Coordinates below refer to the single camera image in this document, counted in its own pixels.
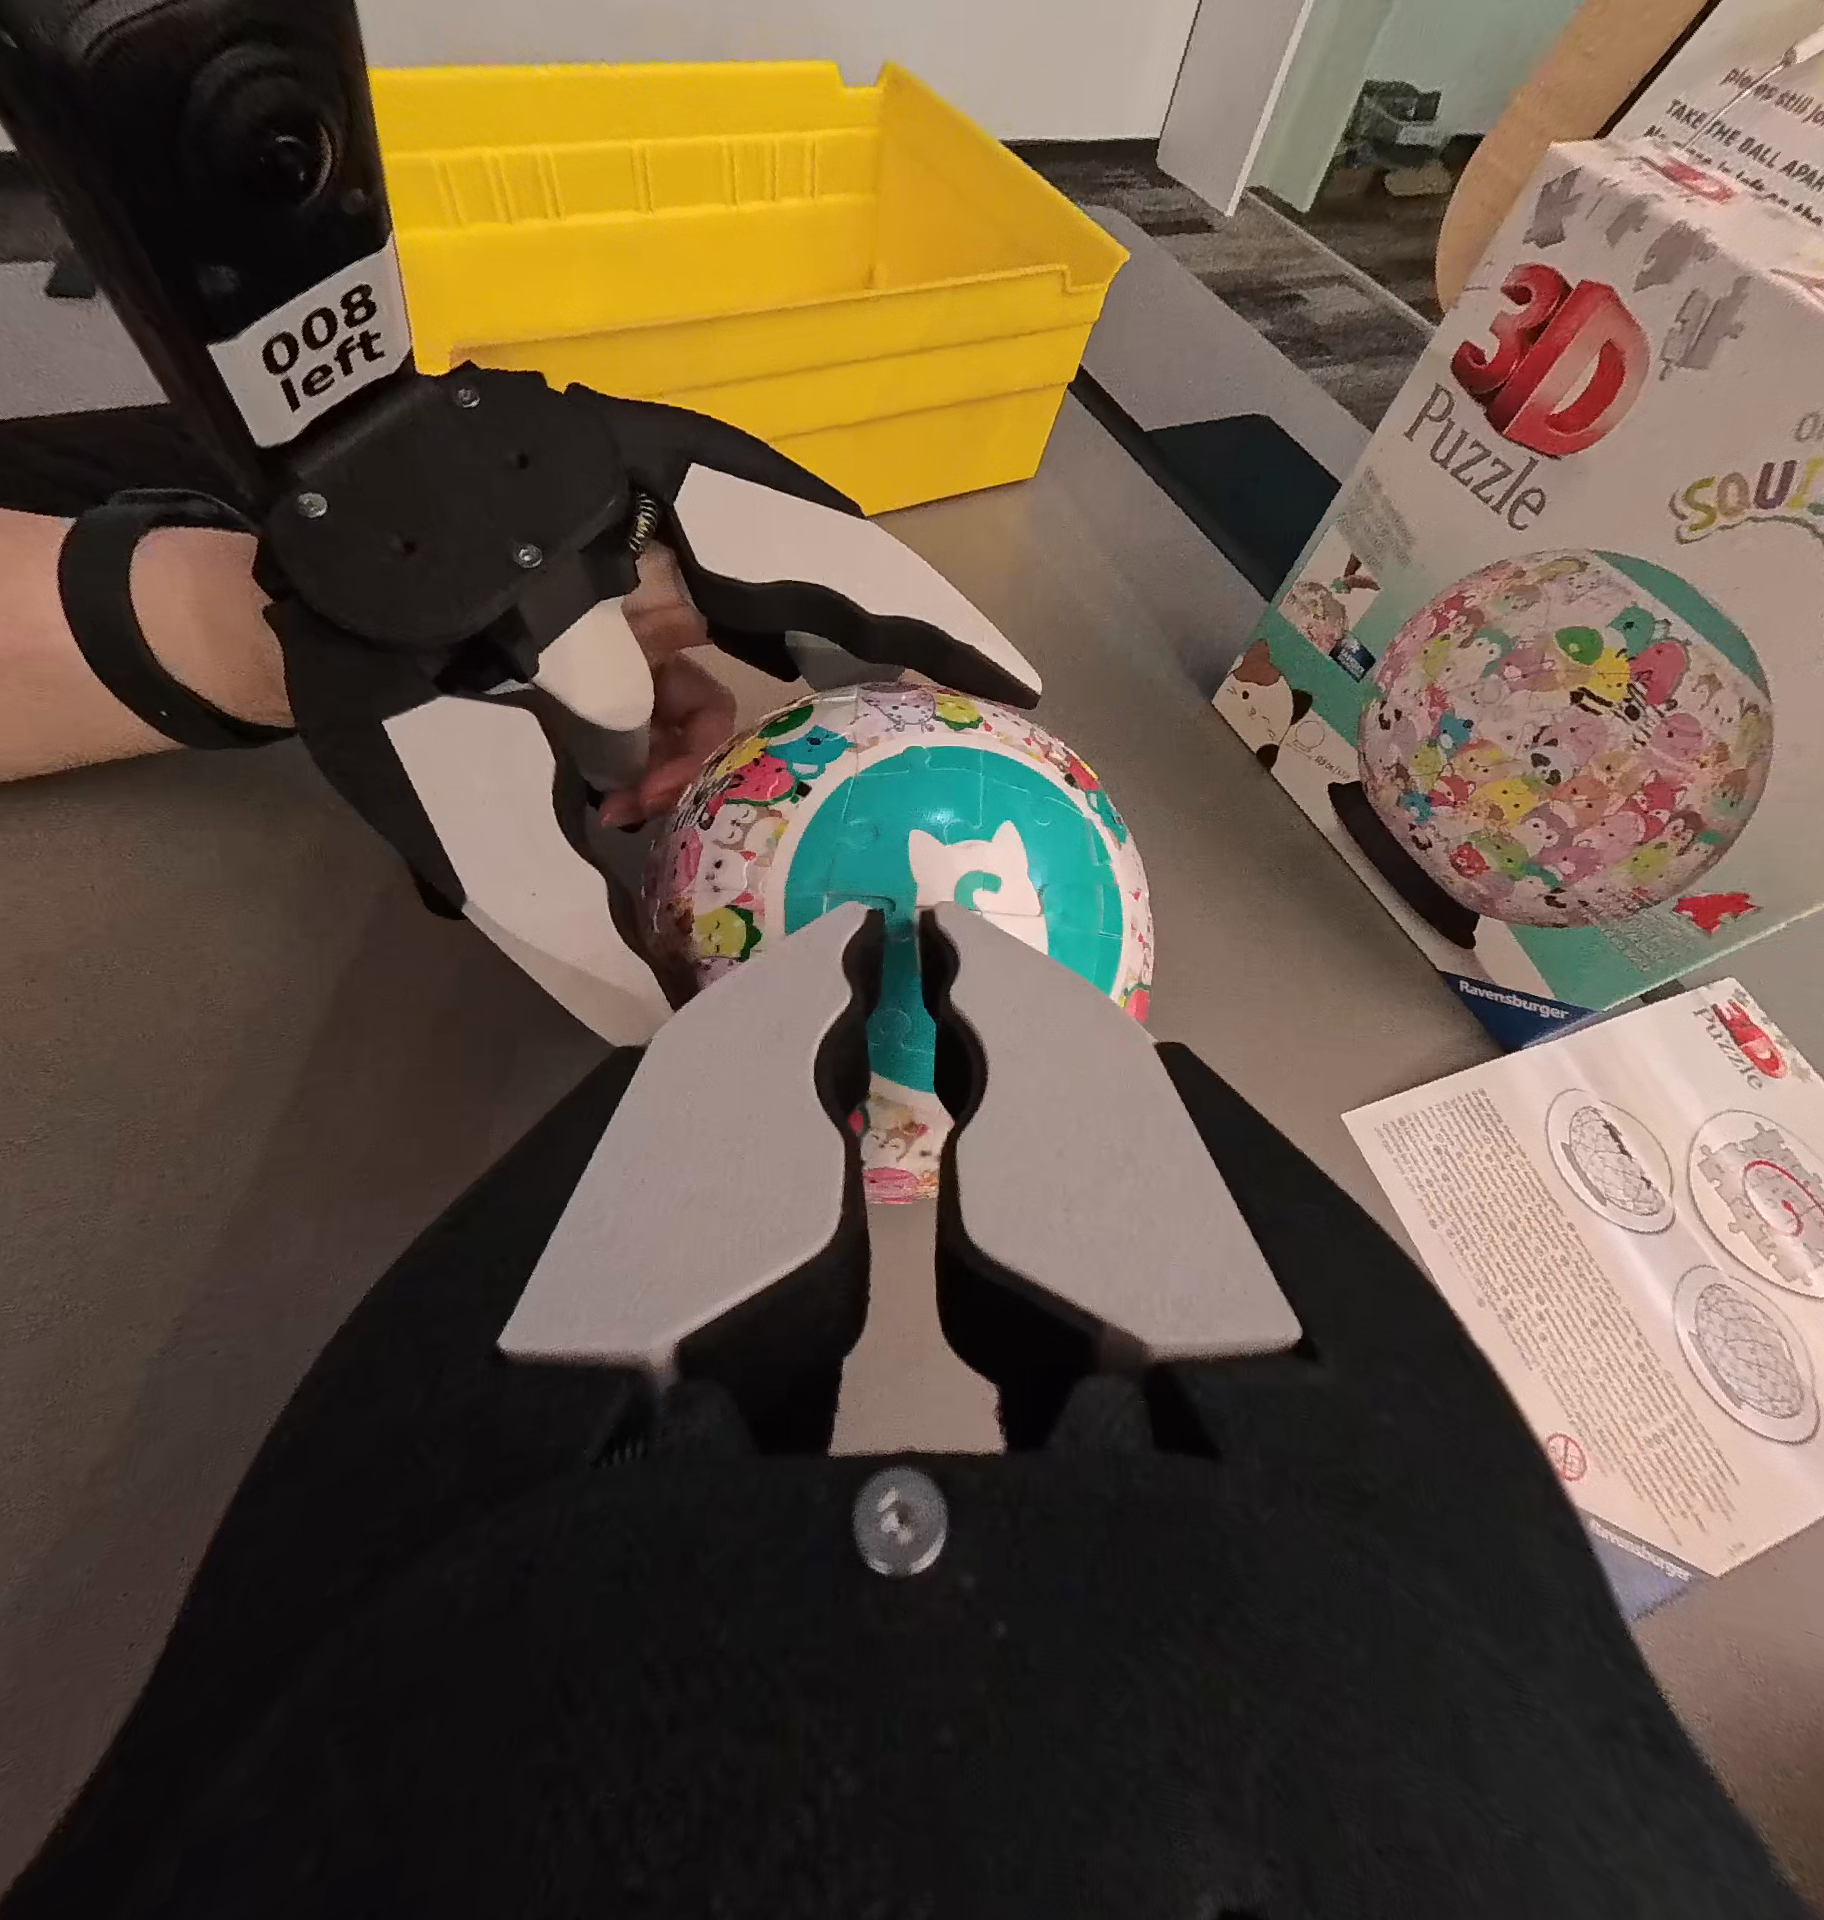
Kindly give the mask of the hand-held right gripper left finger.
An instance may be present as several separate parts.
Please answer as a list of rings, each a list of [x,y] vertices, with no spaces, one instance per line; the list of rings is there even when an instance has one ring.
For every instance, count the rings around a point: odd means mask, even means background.
[[[640,1053],[499,1355],[717,1386],[770,1451],[825,1453],[870,1309],[874,1004],[862,905],[703,988]]]

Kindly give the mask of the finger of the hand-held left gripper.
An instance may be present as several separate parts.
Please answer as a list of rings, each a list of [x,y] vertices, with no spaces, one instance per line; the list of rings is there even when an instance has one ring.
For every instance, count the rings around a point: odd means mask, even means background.
[[[1009,707],[1045,683],[981,610],[887,528],[690,466],[670,509],[686,585],[712,623],[805,634]]]
[[[387,720],[464,916],[602,1042],[647,1043],[674,1017],[627,941],[608,878],[559,821],[559,762],[526,707],[437,696]]]

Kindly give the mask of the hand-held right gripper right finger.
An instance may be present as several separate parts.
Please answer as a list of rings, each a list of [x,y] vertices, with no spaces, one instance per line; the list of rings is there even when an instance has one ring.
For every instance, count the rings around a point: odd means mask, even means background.
[[[960,905],[919,916],[942,1156],[934,1301],[1009,1453],[1089,1380],[1290,1355],[1302,1319],[1149,1032]]]

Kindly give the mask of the colourful puzzle ball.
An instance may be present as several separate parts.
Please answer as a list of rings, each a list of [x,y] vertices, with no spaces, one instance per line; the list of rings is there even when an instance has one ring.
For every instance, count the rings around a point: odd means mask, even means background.
[[[985,916],[1149,1021],[1156,957],[1139,842],[1091,764],[1032,713],[957,690],[823,690],[715,753],[658,833],[644,881],[658,947],[710,987],[856,903],[883,916],[854,1111],[870,1204],[934,1199],[949,1116],[917,917]]]

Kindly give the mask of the white printed puzzle box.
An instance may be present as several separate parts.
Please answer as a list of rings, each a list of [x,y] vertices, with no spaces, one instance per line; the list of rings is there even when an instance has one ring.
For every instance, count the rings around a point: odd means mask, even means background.
[[[1559,147],[1213,707],[1504,1051],[1824,911],[1824,199]]]

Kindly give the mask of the person's left hand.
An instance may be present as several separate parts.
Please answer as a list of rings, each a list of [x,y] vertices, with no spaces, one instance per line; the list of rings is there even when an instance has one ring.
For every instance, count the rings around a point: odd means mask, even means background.
[[[290,730],[285,665],[253,578],[247,535],[162,528],[141,539],[132,598],[141,637],[163,671],[231,718]],[[622,602],[653,673],[657,712],[646,770],[631,785],[601,785],[599,821],[632,832],[666,815],[708,760],[737,734],[734,692],[697,659],[708,622],[674,554],[649,543],[640,585]]]

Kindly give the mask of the yellow plastic bin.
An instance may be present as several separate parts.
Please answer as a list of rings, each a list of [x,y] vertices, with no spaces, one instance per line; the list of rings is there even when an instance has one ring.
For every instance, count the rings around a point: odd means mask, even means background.
[[[418,365],[724,420],[870,514],[1030,481],[1116,236],[900,67],[372,71]]]

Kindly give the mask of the black wristband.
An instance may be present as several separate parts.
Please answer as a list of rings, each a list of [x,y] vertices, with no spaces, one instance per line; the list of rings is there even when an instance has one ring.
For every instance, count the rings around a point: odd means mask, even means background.
[[[57,578],[87,668],[135,720],[185,751],[262,751],[296,738],[292,726],[212,705],[154,656],[135,615],[132,568],[158,530],[257,535],[236,506],[196,491],[124,491],[84,512],[63,537]]]

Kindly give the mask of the folded paper leaflet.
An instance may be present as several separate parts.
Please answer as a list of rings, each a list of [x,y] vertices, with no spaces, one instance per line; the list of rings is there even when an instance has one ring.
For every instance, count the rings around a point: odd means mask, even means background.
[[[1824,1521],[1824,1078],[1742,983],[1347,1125],[1629,1619]]]

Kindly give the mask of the instruction sheet on wooden board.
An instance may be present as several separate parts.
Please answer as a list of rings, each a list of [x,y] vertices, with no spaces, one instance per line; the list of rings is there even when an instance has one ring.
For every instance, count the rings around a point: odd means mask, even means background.
[[[1583,2],[1469,158],[1435,253],[1451,310],[1552,147],[1609,128],[1716,2]]]

